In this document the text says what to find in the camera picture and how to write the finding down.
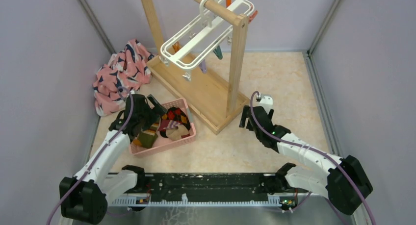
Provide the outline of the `green striped sock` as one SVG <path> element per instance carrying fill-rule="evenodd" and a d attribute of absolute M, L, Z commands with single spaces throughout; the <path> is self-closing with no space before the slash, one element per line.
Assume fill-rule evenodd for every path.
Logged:
<path fill-rule="evenodd" d="M 156 121 L 151 125 L 151 127 L 147 130 L 142 131 L 139 133 L 132 141 L 132 146 L 134 147 L 142 147 L 145 149 L 150 149 L 153 147 L 155 141 L 158 138 L 157 130 L 159 127 L 159 121 Z"/>

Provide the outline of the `wooden hanger stand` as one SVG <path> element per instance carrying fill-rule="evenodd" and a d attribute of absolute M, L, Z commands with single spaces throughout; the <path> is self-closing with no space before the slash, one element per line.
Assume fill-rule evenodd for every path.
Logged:
<path fill-rule="evenodd" d="M 153 0 L 141 0 L 156 45 L 157 56 L 150 63 L 156 79 L 173 95 L 188 101 L 190 109 L 215 134 L 221 132 L 248 103 L 239 91 L 242 63 L 249 27 L 249 17 L 242 12 L 232 12 L 225 6 L 209 0 L 204 6 L 232 25 L 229 78 L 223 79 L 214 71 L 203 74 L 198 68 L 191 71 L 191 80 L 184 79 L 184 70 L 176 65 L 165 66 L 159 59 L 163 38 Z M 200 5 L 202 0 L 193 0 Z"/>

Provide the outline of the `white plastic clip hanger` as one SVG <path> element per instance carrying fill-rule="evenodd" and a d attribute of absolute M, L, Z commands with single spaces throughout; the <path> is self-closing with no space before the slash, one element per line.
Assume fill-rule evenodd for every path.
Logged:
<path fill-rule="evenodd" d="M 232 41 L 232 25 L 226 25 L 225 19 L 217 16 L 204 4 L 209 0 L 202 0 L 199 14 L 179 32 L 174 34 L 160 47 L 159 59 L 165 66 L 176 65 L 184 70 L 184 79 L 191 80 L 191 71 L 198 68 L 203 74 L 207 73 L 205 58 L 215 53 L 222 59 L 220 44 L 226 40 Z M 248 0 L 213 0 L 228 10 L 242 12 L 251 17 L 256 14 L 255 6 Z"/>

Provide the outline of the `orange clothes clip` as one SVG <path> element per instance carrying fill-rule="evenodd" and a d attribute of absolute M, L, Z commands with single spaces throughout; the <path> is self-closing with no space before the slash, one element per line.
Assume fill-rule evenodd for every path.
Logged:
<path fill-rule="evenodd" d="M 248 21 L 249 24 L 254 20 L 257 14 L 258 14 L 257 10 L 253 12 L 253 14 L 249 17 L 249 21 Z"/>

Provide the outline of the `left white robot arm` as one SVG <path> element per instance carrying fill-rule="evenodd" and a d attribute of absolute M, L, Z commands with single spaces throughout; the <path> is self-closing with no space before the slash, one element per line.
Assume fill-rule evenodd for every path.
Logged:
<path fill-rule="evenodd" d="M 109 176 L 121 153 L 130 147 L 135 136 L 148 130 L 167 112 L 152 95 L 130 94 L 126 107 L 109 126 L 104 141 L 88 162 L 72 177 L 59 184 L 60 201 L 56 209 L 65 218 L 99 224 L 108 206 L 129 190 L 140 193 L 148 188 L 145 171 L 126 165 Z"/>

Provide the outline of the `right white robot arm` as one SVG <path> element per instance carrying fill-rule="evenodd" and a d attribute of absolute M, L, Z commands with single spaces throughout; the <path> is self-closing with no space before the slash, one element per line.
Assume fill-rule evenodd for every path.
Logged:
<path fill-rule="evenodd" d="M 352 215 L 373 192 L 359 160 L 351 155 L 342 158 L 318 150 L 307 144 L 282 125 L 271 121 L 272 112 L 261 106 L 244 106 L 240 128 L 254 132 L 256 138 L 269 149 L 302 163 L 287 163 L 279 169 L 276 185 L 288 192 L 292 188 L 305 189 L 326 199 L 340 212 Z"/>

